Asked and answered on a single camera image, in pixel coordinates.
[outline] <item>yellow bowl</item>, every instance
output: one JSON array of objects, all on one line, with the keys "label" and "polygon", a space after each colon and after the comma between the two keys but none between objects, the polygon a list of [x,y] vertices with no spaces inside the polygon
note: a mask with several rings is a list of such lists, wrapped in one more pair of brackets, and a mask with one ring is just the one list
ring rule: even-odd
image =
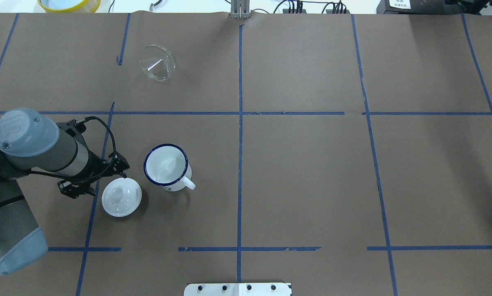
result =
[{"label": "yellow bowl", "polygon": [[49,0],[37,0],[37,2],[48,13],[94,13],[100,6],[101,0],[82,0],[74,6],[62,9],[47,7]]}]

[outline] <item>white bracket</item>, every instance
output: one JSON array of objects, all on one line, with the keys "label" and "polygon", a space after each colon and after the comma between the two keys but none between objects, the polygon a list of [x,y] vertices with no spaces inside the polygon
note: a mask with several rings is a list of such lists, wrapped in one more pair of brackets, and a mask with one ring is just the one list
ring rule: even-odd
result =
[{"label": "white bracket", "polygon": [[231,0],[231,18],[250,18],[250,0]]},{"label": "white bracket", "polygon": [[291,296],[290,283],[189,284],[184,296]]}]

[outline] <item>clear glass cup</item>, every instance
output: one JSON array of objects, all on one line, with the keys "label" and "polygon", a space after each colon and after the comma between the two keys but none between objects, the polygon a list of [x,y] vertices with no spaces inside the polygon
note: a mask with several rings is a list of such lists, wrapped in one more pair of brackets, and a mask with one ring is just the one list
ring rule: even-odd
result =
[{"label": "clear glass cup", "polygon": [[144,74],[155,81],[171,79],[176,68],[173,54],[165,47],[152,44],[140,53],[140,67]]}]

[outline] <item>white enamel mug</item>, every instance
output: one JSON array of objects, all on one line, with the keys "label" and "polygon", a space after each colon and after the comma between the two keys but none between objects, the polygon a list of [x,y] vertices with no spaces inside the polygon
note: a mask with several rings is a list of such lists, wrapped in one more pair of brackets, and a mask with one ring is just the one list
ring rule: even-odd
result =
[{"label": "white enamel mug", "polygon": [[167,191],[178,191],[184,187],[195,189],[195,184],[190,180],[188,156],[174,144],[153,148],[144,161],[144,173],[151,183]]}]

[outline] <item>light blue plastic cover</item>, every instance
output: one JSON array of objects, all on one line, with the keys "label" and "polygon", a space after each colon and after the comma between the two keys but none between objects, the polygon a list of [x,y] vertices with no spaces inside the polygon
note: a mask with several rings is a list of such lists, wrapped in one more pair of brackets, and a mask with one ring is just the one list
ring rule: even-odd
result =
[{"label": "light blue plastic cover", "polygon": [[49,250],[41,227],[34,229],[0,259],[0,275],[11,274],[43,257]]},{"label": "light blue plastic cover", "polygon": [[40,155],[59,137],[58,126],[32,109],[13,109],[0,118],[0,150],[13,157]]}]

